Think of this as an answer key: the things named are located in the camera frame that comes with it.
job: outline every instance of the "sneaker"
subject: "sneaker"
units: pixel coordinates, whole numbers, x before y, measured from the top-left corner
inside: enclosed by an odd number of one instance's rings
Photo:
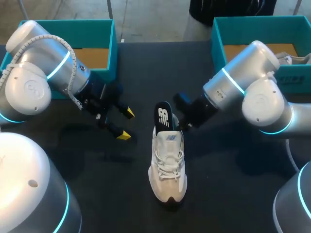
[[[155,106],[155,127],[152,139],[152,159],[149,182],[161,202],[180,202],[187,189],[184,137],[175,131],[178,119],[167,102]]]
[[[285,52],[276,54],[281,65],[305,65],[311,64],[311,53],[305,57],[294,57]]]

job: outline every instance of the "metal pole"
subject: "metal pole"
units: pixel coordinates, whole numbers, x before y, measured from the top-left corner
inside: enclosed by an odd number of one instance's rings
[[[293,16],[297,15],[301,2],[302,2],[302,0],[297,1],[296,7],[294,9]]]
[[[107,0],[107,5],[108,5],[109,18],[113,19],[112,8],[111,8],[111,0]]]
[[[25,9],[24,4],[23,4],[23,0],[18,0],[18,3],[19,3],[19,7],[20,7],[20,9],[24,15],[25,20],[29,20],[26,9]]]

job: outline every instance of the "teal box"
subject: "teal box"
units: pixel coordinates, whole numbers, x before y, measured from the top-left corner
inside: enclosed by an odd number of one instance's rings
[[[298,56],[311,53],[311,24],[304,16],[216,17],[211,33],[215,72],[226,64],[224,45],[293,44]],[[276,72],[283,93],[311,94],[311,65],[281,65]]]
[[[118,43],[113,20],[38,20],[37,23],[50,34],[66,40],[73,48],[109,49],[107,68],[90,70],[96,72],[106,83],[116,78]],[[0,71],[4,70],[11,60],[11,55],[6,53]],[[52,91],[52,98],[63,99],[64,97]]]

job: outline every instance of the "new balance logo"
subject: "new balance logo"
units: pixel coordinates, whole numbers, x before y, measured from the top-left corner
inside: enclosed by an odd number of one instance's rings
[[[174,140],[176,138],[176,135],[168,135],[166,140]]]
[[[158,112],[159,112],[159,117],[160,117],[159,122],[169,127],[170,125],[169,125],[169,117],[168,117],[167,111],[165,109],[159,108]]]

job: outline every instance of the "shoe sole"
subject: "shoe sole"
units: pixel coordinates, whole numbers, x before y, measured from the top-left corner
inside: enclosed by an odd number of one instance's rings
[[[148,177],[149,177],[149,183],[150,183],[150,186],[151,186],[151,188],[152,188],[152,191],[153,191],[153,193],[155,194],[155,197],[161,202],[161,203],[172,203],[173,201],[172,201],[172,198],[173,197],[170,197],[167,201],[161,201],[161,199],[156,195],[156,193],[154,192],[154,189],[153,189],[153,187],[152,187],[152,184],[151,184],[151,182],[150,182],[150,177],[151,177],[151,166],[149,167],[149,169],[148,169]],[[187,186],[188,186],[188,182],[187,182],[187,175],[185,174],[185,186],[186,186],[186,191],[187,191]],[[184,195],[182,196],[182,198],[181,198],[181,200],[180,201],[176,201],[174,198],[173,198],[173,200],[175,201],[175,203],[180,203],[182,200],[183,200],[183,198],[184,198],[184,196],[185,196],[185,194],[186,194],[186,191],[185,191],[185,193],[184,193]]]

